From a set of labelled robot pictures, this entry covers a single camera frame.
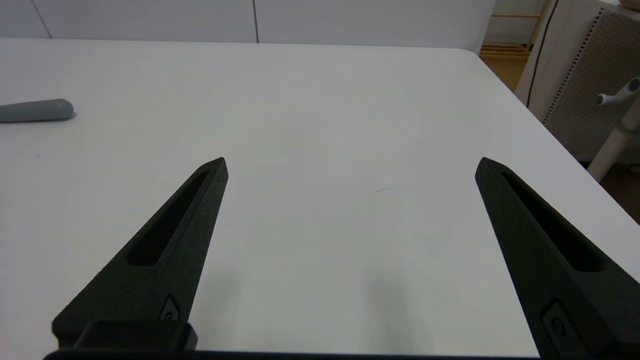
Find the white stand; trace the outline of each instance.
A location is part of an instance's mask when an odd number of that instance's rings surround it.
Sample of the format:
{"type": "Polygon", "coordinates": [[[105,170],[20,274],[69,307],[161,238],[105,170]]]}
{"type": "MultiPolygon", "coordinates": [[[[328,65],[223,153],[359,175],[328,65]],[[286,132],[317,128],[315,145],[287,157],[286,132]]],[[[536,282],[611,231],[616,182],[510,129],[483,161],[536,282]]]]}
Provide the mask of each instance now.
{"type": "Polygon", "coordinates": [[[636,97],[622,121],[611,131],[611,134],[598,154],[589,165],[587,171],[598,182],[607,174],[611,166],[616,162],[622,150],[635,135],[640,126],[640,97],[636,97]]]}

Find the gray handle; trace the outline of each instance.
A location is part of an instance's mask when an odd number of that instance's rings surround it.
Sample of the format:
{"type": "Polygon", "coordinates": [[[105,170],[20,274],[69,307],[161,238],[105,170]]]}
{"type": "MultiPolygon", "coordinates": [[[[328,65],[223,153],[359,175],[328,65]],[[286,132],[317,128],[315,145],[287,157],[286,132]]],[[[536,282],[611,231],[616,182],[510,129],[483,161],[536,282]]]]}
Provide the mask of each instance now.
{"type": "Polygon", "coordinates": [[[21,102],[0,106],[0,122],[52,121],[69,119],[74,106],[64,99],[21,102]]]}

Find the white table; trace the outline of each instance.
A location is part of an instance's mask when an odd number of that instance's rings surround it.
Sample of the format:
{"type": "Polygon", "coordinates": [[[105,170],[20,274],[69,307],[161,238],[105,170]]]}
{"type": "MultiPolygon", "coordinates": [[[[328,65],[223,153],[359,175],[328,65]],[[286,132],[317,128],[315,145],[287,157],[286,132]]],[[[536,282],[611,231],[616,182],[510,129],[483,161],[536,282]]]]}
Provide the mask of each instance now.
{"type": "Polygon", "coordinates": [[[640,229],[470,52],[0,39],[0,352],[51,320],[200,164],[229,182],[202,349],[537,354],[474,181],[511,167],[640,279],[640,229]]]}

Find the white wall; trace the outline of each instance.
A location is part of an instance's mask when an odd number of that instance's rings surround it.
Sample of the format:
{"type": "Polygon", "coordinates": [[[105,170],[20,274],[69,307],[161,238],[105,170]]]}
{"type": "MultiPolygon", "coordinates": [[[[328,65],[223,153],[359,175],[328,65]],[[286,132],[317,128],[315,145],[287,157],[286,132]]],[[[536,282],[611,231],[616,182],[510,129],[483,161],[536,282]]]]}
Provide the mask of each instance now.
{"type": "Polygon", "coordinates": [[[252,0],[34,1],[53,38],[256,42],[252,0]]]}
{"type": "MultiPolygon", "coordinates": [[[[543,3],[544,0],[495,0],[493,12],[540,13],[543,3]]],[[[535,23],[536,19],[492,17],[484,41],[526,44],[535,23]]]]}

